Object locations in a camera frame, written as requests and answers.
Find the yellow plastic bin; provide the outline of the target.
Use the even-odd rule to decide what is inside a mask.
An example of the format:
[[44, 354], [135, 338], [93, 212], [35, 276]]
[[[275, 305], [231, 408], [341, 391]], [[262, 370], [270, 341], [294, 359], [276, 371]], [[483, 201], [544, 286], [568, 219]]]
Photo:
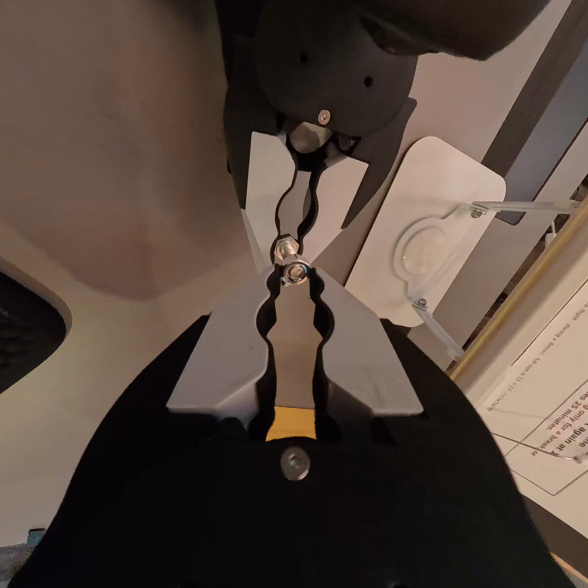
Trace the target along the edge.
[[313, 409], [275, 407], [275, 418], [266, 441], [291, 437], [316, 439], [315, 411]]

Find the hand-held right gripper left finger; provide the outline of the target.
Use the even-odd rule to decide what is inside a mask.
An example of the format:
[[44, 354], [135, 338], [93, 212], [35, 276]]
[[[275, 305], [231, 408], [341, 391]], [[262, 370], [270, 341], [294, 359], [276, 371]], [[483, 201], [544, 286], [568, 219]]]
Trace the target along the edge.
[[173, 413], [239, 420], [257, 442], [275, 420], [276, 323], [281, 271], [270, 266], [211, 311], [166, 404]]

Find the printed instruction sheet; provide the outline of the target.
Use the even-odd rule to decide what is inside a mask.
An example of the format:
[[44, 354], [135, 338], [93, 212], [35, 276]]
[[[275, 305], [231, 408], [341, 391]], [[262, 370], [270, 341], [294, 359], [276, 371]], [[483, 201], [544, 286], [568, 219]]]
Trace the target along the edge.
[[587, 474], [587, 283], [477, 406], [514, 474], [557, 496]]

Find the black dimpled wrist rest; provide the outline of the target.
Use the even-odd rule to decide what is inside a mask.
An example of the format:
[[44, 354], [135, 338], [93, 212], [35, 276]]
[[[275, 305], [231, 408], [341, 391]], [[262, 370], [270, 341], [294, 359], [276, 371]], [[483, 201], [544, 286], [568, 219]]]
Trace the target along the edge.
[[1, 393], [46, 361], [66, 334], [54, 306], [1, 273]]

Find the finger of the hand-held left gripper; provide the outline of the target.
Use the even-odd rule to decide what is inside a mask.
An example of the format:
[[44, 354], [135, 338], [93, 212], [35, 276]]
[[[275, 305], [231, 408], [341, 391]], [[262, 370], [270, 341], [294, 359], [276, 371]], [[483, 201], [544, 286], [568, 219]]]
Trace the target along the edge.
[[246, 204], [241, 213], [257, 272], [271, 265], [273, 243], [280, 234], [276, 210], [296, 175], [296, 164], [286, 141], [286, 132], [253, 132], [251, 136]]
[[299, 154], [296, 174], [296, 236], [309, 262], [341, 233], [368, 164], [346, 155]]

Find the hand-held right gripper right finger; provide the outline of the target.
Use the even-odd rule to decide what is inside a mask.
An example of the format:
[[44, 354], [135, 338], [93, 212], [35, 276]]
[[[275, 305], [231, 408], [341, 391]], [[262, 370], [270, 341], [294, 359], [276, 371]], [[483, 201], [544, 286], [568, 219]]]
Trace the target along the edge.
[[378, 316], [321, 269], [309, 282], [321, 337], [312, 379], [317, 439], [365, 439], [378, 419], [423, 415]]

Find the person's left forearm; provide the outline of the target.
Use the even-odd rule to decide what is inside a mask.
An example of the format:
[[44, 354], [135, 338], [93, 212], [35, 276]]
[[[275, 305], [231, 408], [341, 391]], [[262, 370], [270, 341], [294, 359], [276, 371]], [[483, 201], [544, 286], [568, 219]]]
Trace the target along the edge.
[[517, 39], [549, 1], [354, 1], [377, 46], [397, 55], [485, 61]]

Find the white stand with wooden board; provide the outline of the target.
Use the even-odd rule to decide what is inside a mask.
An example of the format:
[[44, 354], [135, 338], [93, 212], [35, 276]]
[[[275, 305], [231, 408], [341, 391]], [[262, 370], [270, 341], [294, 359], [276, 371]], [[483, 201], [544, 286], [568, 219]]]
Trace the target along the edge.
[[[378, 213], [346, 287], [372, 310], [400, 327], [478, 404], [568, 298], [587, 283], [587, 201], [558, 187], [525, 201], [508, 196], [503, 178], [436, 137], [412, 146]], [[490, 290], [491, 270], [507, 280], [524, 263], [505, 235], [493, 235], [499, 212], [523, 212], [556, 228], [536, 261], [506, 294], [471, 343], [474, 304]], [[587, 581], [587, 475], [549, 496], [512, 471], [518, 489], [552, 553]]]

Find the silver hex bolt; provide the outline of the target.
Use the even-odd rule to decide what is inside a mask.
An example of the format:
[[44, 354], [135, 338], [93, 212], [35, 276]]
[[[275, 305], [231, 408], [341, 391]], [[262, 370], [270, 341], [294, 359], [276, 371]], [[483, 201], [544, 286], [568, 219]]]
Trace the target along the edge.
[[308, 280], [310, 268], [307, 262], [298, 255], [297, 243], [283, 240], [276, 246], [276, 254], [281, 257], [281, 281], [283, 286], [300, 285]]

